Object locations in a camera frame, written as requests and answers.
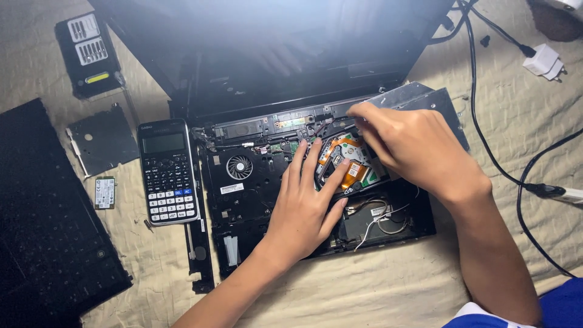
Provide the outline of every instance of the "laptop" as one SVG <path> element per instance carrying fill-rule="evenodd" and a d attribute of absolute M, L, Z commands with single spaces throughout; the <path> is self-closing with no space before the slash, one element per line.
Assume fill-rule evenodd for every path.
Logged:
<path fill-rule="evenodd" d="M 281 176 L 304 138 L 322 137 L 333 149 L 323 155 L 315 186 L 342 157 L 356 165 L 335 195 L 348 197 L 353 209 L 310 257 L 436 233 L 427 192 L 380 165 L 346 110 L 379 95 L 387 98 L 380 106 L 436 109 L 467 144 L 445 89 L 403 85 L 437 28 L 451 23 L 454 0 L 383 1 L 371 9 L 375 15 L 361 11 L 371 17 L 368 30 L 336 42 L 327 36 L 325 1 L 89 2 L 170 96 L 171 116 L 191 129 L 199 148 L 193 162 L 202 162 L 195 178 L 206 189 L 202 220 L 212 222 L 208 238 L 222 278 L 267 231 Z M 189 250 L 204 247 L 207 232 L 190 228 L 198 237 L 187 233 Z M 202 263 L 210 267 L 210 257 L 191 259 L 191 272 Z"/>
<path fill-rule="evenodd" d="M 40 99 L 0 114 L 0 327 L 81 327 L 129 288 Z"/>

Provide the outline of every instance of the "forearm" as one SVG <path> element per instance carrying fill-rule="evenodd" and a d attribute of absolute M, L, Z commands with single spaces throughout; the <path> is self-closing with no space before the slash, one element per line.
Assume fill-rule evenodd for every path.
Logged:
<path fill-rule="evenodd" d="M 173 328 L 232 327 L 281 274 L 281 270 L 254 251 L 225 281 L 182 315 Z"/>
<path fill-rule="evenodd" d="M 445 205 L 456 223 L 463 280 L 473 301 L 507 320 L 538 324 L 541 312 L 534 285 L 491 188 Z"/>

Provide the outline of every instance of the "sleeve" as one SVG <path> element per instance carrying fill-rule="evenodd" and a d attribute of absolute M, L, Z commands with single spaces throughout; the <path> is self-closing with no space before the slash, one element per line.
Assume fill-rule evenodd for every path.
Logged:
<path fill-rule="evenodd" d="M 535 328 L 492 315 L 473 302 L 464 305 L 443 328 Z"/>

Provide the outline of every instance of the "laptop keyboard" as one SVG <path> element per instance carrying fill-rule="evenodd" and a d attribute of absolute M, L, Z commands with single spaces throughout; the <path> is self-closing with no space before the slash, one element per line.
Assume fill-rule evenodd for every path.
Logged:
<path fill-rule="evenodd" d="M 10 221 L 19 224 L 7 227 L 6 244 L 50 309 L 71 308 L 122 281 L 114 261 L 117 255 L 110 254 L 87 216 L 75 219 L 21 208 Z"/>

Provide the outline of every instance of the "person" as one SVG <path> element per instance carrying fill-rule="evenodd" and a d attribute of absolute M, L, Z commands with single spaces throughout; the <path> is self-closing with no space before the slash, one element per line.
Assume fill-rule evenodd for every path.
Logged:
<path fill-rule="evenodd" d="M 369 103 L 347 112 L 381 162 L 406 180 L 435 195 L 452 214 L 459 240 L 463 280 L 472 302 L 444 327 L 534 327 L 542 318 L 526 264 L 492 195 L 489 178 L 463 150 L 443 116 L 434 110 L 397 111 Z M 314 189 L 322 141 L 300 143 L 283 174 L 265 237 L 251 255 L 211 293 L 174 324 L 232 327 L 276 278 L 312 253 L 329 236 L 347 199 L 329 202 L 348 163 Z"/>

